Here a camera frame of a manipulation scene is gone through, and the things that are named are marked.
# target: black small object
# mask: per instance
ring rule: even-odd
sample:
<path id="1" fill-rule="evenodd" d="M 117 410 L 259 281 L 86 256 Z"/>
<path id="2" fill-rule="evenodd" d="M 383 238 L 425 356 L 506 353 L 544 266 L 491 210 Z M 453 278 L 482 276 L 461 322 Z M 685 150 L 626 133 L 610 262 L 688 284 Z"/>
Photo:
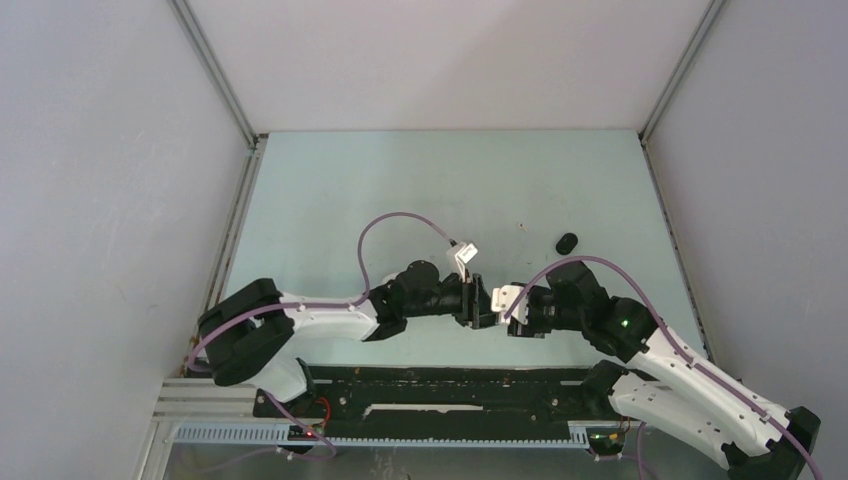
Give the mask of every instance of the black small object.
<path id="1" fill-rule="evenodd" d="M 577 246 L 577 235 L 566 233 L 559 239 L 556 245 L 556 251 L 560 255 L 568 255 Z"/>

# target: purple cable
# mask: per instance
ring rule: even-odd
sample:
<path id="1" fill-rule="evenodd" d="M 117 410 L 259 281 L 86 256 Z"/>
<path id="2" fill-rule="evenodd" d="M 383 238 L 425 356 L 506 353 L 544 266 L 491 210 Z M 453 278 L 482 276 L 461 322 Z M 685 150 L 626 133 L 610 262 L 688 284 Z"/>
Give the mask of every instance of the purple cable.
<path id="1" fill-rule="evenodd" d="M 213 465 L 211 467 L 197 468 L 193 465 L 189 465 L 183 460 L 181 455 L 177 456 L 177 462 L 182 465 L 183 468 L 189 470 L 191 473 L 196 475 L 204 475 L 207 473 L 216 472 L 218 470 L 223 470 L 225 468 L 231 467 L 241 461 L 247 460 L 250 457 L 255 457 L 257 455 L 265 455 L 266 453 L 276 453 L 277 447 L 266 447 L 266 448 L 258 448 L 256 450 L 251 450 L 243 455 L 239 455 L 238 457 L 231 458 L 226 462 L 219 463 L 218 465 Z"/>
<path id="2" fill-rule="evenodd" d="M 362 295 L 360 295 L 359 298 L 357 298 L 356 300 L 354 300 L 352 302 L 348 302 L 348 303 L 329 303 L 329 302 L 277 303 L 277 304 L 274 304 L 274 305 L 267 305 L 265 307 L 259 307 L 259 308 L 256 308 L 254 310 L 251 310 L 249 312 L 245 312 L 245 313 L 243 313 L 243 314 L 241 314 L 241 315 L 239 315 L 239 316 L 237 316 L 233 319 L 228 320 L 223 325 L 216 328 L 215 330 L 212 330 L 211 332 L 209 332 L 208 335 L 204 336 L 203 339 L 200 340 L 200 342 L 197 343 L 197 345 L 194 347 L 194 349 L 191 351 L 191 353 L 189 353 L 188 358 L 186 359 L 186 366 L 188 368 L 190 368 L 191 370 L 194 370 L 195 372 L 209 372 L 209 371 L 211 371 L 212 370 L 211 368 L 204 367 L 204 366 L 201 366 L 201 365 L 197 365 L 195 363 L 195 360 L 197 360 L 197 356 L 200 354 L 200 352 L 202 352 L 203 349 L 206 348 L 206 346 L 208 346 L 210 343 L 212 343 L 213 340 L 218 338 L 221 334 L 223 334 L 227 330 L 229 330 L 229 329 L 233 328 L 234 326 L 240 324 L 241 322 L 244 322 L 245 320 L 248 320 L 248 319 L 255 317 L 257 315 L 263 315 L 265 313 L 274 312 L 274 311 L 277 311 L 277 310 L 284 310 L 286 308 L 298 308 L 301 305 L 306 307 L 306 308 L 348 308 L 351 305 L 353 305 L 354 307 L 358 307 L 358 306 L 362 305 L 363 303 L 365 303 L 366 301 L 368 301 L 368 293 L 371 291 L 371 280 L 368 278 L 368 271 L 365 268 L 365 261 L 362 258 L 362 244 L 365 240 L 365 234 L 367 234 L 368 231 L 371 230 L 371 228 L 374 225 L 382 222 L 383 220 L 385 220 L 387 218 L 392 218 L 392 217 L 409 217 L 409 218 L 414 218 L 416 220 L 420 220 L 421 222 L 424 222 L 425 224 L 430 226 L 430 228 L 435 230 L 436 233 L 438 233 L 439 235 L 444 237 L 445 240 L 447 240 L 448 242 L 453 242 L 453 239 L 447 233 L 445 233 L 445 231 L 442 230 L 438 225 L 433 223 L 430 219 L 428 219 L 426 217 L 422 217 L 421 215 L 418 215 L 416 213 L 391 212 L 391 213 L 386 213 L 386 214 L 380 215 L 379 217 L 372 220 L 371 223 L 366 225 L 364 229 L 362 229 L 362 233 L 359 234 L 359 241 L 356 244 L 356 258 L 359 261 L 359 270 L 362 272 L 362 279 L 365 281 L 365 290 L 362 292 Z"/>
<path id="3" fill-rule="evenodd" d="M 288 418 L 289 420 L 291 420 L 292 423 L 294 423 L 298 427 L 302 428 L 304 432 L 311 433 L 315 438 L 320 440 L 321 443 L 330 447 L 330 454 L 329 455 L 321 455 L 320 457 L 316 457 L 316 456 L 313 456 L 313 455 L 302 455 L 300 453 L 294 453 L 294 452 L 289 452 L 288 453 L 289 455 L 293 455 L 293 456 L 301 458 L 303 460 L 310 460 L 310 461 L 329 460 L 329 459 L 336 456 L 336 453 L 338 453 L 338 451 L 336 450 L 335 445 L 333 445 L 329 440 L 324 438 L 323 435 L 321 435 L 320 433 L 313 430 L 312 427 L 301 422 L 300 420 L 297 419 L 297 417 L 295 417 L 294 415 L 289 413 L 288 410 L 286 410 L 282 405 L 280 405 L 280 402 L 277 401 L 277 399 L 274 398 L 273 395 L 271 395 L 268 392 L 265 392 L 265 396 L 268 397 L 268 400 L 271 400 L 271 403 L 274 404 L 275 407 L 277 407 L 277 410 L 279 410 L 280 413 L 282 413 L 284 417 Z"/>
<path id="4" fill-rule="evenodd" d="M 634 461 L 634 462 L 636 462 L 637 464 L 639 464 L 640 468 L 644 468 L 644 469 L 645 469 L 645 471 L 647 471 L 648 473 L 650 473 L 651 475 L 653 475 L 653 477 L 654 477 L 656 480 L 660 480 L 660 476 L 657 474 L 656 470 L 654 470 L 654 469 L 653 469 L 650 465 L 646 465 L 646 464 L 644 464 L 644 463 L 641 463 L 641 460 L 639 459 L 638 455 L 628 455 L 628 454 L 622 454 L 620 457 L 619 457 L 618 455 L 604 455 L 604 456 L 601 456 L 601 455 L 598 455 L 597 453 L 595 453 L 595 451 L 594 451 L 594 450 L 592 450 L 591 448 L 589 449 L 589 455 L 591 455 L 592 457 L 596 458 L 599 462 L 612 462 L 612 461 L 620 461 L 620 460 L 631 460 L 631 461 Z M 640 470 L 640 472 L 639 472 L 639 480 L 643 480 L 641 470 Z"/>
<path id="5" fill-rule="evenodd" d="M 287 457 L 293 456 L 293 457 L 301 458 L 303 460 L 318 462 L 318 461 L 323 461 L 323 460 L 329 460 L 329 459 L 336 456 L 338 451 L 336 450 L 335 445 L 333 445 L 323 435 L 316 432 L 312 427 L 307 426 L 305 423 L 303 423 L 300 420 L 298 420 L 297 418 L 295 418 L 294 415 L 289 413 L 288 410 L 286 410 L 282 405 L 280 405 L 280 402 L 278 402 L 277 399 L 274 398 L 273 395 L 271 395 L 268 392 L 265 392 L 265 396 L 268 397 L 268 400 L 270 400 L 271 403 L 275 407 L 277 407 L 277 409 L 280 411 L 280 413 L 282 413 L 286 418 L 291 420 L 292 423 L 294 423 L 298 427 L 302 428 L 304 432 L 311 433 L 316 439 L 320 440 L 324 445 L 327 445 L 328 447 L 330 447 L 330 452 L 331 452 L 329 455 L 321 455 L 321 456 L 303 455 L 301 453 L 288 452 L 286 454 Z M 280 452 L 280 449 L 278 447 L 258 448 L 256 450 L 251 450 L 251 451 L 249 451 L 249 452 L 247 452 L 243 455 L 239 455 L 238 457 L 231 458 L 231 459 L 227 460 L 226 462 L 219 463 L 218 465 L 213 465 L 211 467 L 206 467 L 206 468 L 193 467 L 193 466 L 185 463 L 185 461 L 182 459 L 182 457 L 177 457 L 177 459 L 183 467 L 187 468 L 188 470 L 191 470 L 193 473 L 202 475 L 202 474 L 214 472 L 214 471 L 217 471 L 217 470 L 223 470 L 223 469 L 231 467 L 231 466 L 233 466 L 233 465 L 235 465 L 235 464 L 237 464 L 241 461 L 247 460 L 250 457 L 255 457 L 257 455 L 264 455 L 266 453 L 277 453 L 277 452 Z"/>
<path id="6" fill-rule="evenodd" d="M 680 347 L 680 344 L 677 343 L 677 340 L 675 340 L 674 337 L 671 335 L 671 332 L 669 332 L 669 330 L 668 330 L 668 325 L 665 324 L 665 322 L 660 317 L 659 313 L 657 313 L 657 309 L 654 308 L 654 304 L 651 303 L 651 301 L 648 299 L 648 296 L 639 287 L 639 284 L 637 284 L 636 281 L 633 280 L 633 278 L 630 275 L 627 274 L 627 272 L 622 270 L 621 267 L 619 267 L 618 265 L 616 265 L 616 264 L 614 264 L 614 263 L 612 263 L 609 260 L 606 260 L 604 258 L 593 257 L 593 256 L 590 256 L 590 255 L 575 255 L 573 257 L 563 258 L 561 260 L 558 260 L 558 261 L 548 265 L 541 272 L 537 273 L 536 276 L 533 277 L 533 279 L 530 280 L 530 282 L 528 282 L 527 285 L 525 285 L 523 289 L 521 289 L 521 292 L 518 294 L 518 297 L 515 299 L 515 301 L 512 303 L 512 305 L 507 309 L 504 316 L 506 318 L 511 318 L 512 312 L 514 312 L 515 309 L 518 307 L 518 303 L 521 301 L 521 299 L 523 299 L 525 296 L 527 296 L 527 294 L 530 292 L 530 288 L 532 288 L 533 285 L 536 285 L 536 283 L 538 283 L 539 280 L 542 279 L 542 277 L 547 275 L 550 271 L 554 270 L 555 268 L 559 268 L 563 265 L 567 265 L 569 263 L 575 263 L 575 262 L 600 263 L 601 265 L 605 265 L 605 266 L 611 268 L 612 270 L 614 270 L 615 273 L 621 275 L 621 277 L 624 280 L 626 280 L 628 284 L 630 284 L 630 287 L 633 288 L 634 291 L 636 291 L 636 294 L 642 300 L 642 303 L 645 304 L 645 307 L 648 308 L 648 311 L 651 312 L 651 316 L 654 318 L 654 321 L 657 323 L 657 327 L 659 327 L 663 336 L 666 338 L 666 340 L 668 340 L 668 343 L 671 344 L 671 347 L 674 349 L 674 351 L 677 352 L 677 354 L 680 355 L 680 357 L 683 358 L 686 361 L 687 364 L 692 363 L 693 357 L 691 355 L 689 355 L 688 353 L 686 353 L 686 351 L 683 350 L 683 348 Z M 771 417 L 768 414 L 768 412 L 766 412 L 763 408 L 761 408 L 759 405 L 754 403 L 754 401 L 752 401 L 751 399 L 749 399 L 748 397 L 743 395 L 742 392 L 740 392 L 739 390 L 734 388 L 733 385 L 730 385 L 729 383 L 725 382 L 721 377 L 719 377 L 718 375 L 709 371 L 703 365 L 696 363 L 694 365 L 694 368 L 696 370 L 698 370 L 699 372 L 701 372 L 702 374 L 704 374 L 707 378 L 709 378 L 713 382 L 717 383 L 719 386 L 721 386 L 723 389 L 725 389 L 731 395 L 733 395 L 734 397 L 739 399 L 739 401 L 741 401 L 748 408 L 750 408 L 752 411 L 757 413 L 760 416 L 760 418 L 768 418 L 769 425 L 773 426 L 778 432 L 780 432 L 780 434 L 783 435 L 787 440 L 789 440 L 789 443 L 791 443 L 792 446 L 795 447 L 796 450 L 798 450 L 798 453 L 801 454 L 801 457 L 803 457 L 804 461 L 807 462 L 807 465 L 809 465 L 810 471 L 813 472 L 813 477 L 815 477 L 816 480 L 824 480 L 824 476 L 822 475 L 821 470 L 819 470 L 818 465 L 816 465 L 815 461 L 813 461 L 813 457 L 810 455 L 810 452 L 808 452 L 807 449 L 805 449 L 804 446 L 801 445 L 801 442 L 799 442 L 798 439 L 795 438 L 795 436 L 792 435 L 792 433 L 789 432 L 789 430 L 787 430 L 783 425 L 781 425 L 780 422 L 778 422 L 773 417 Z"/>
<path id="7" fill-rule="evenodd" d="M 644 435 L 645 427 L 647 426 L 647 423 L 642 422 L 642 424 L 639 425 L 638 432 L 636 432 L 636 465 L 639 466 L 639 480 L 645 480 L 645 470 L 648 470 L 649 472 L 651 471 L 648 466 L 645 465 L 645 461 L 642 458 L 642 435 Z M 659 477 L 657 477 L 653 472 L 651 475 L 654 475 L 654 478 L 659 480 Z"/>

